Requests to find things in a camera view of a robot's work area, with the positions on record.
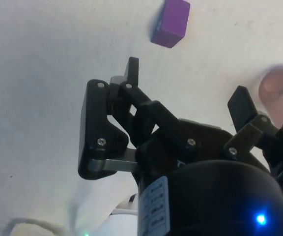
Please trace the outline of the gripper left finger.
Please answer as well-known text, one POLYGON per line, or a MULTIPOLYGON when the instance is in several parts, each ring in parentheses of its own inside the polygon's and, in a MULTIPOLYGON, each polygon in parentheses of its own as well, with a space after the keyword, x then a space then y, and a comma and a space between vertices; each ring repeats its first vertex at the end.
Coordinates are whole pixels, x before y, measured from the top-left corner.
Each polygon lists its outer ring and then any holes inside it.
POLYGON ((139 174, 138 151, 159 140, 183 162, 197 153, 190 131, 159 101, 139 88, 139 59, 130 57, 123 76, 87 83, 81 114, 78 173, 96 180, 118 171, 139 174))

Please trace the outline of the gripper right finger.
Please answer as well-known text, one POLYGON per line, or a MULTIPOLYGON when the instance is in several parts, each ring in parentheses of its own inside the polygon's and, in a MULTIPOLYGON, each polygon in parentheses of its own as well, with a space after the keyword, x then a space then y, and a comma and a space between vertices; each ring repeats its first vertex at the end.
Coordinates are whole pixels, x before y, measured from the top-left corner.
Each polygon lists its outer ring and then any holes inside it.
POLYGON ((238 160, 254 147, 261 149, 271 175, 283 190, 283 127, 275 127, 266 115, 257 112, 246 87, 238 86, 227 106, 236 134, 225 150, 238 160))

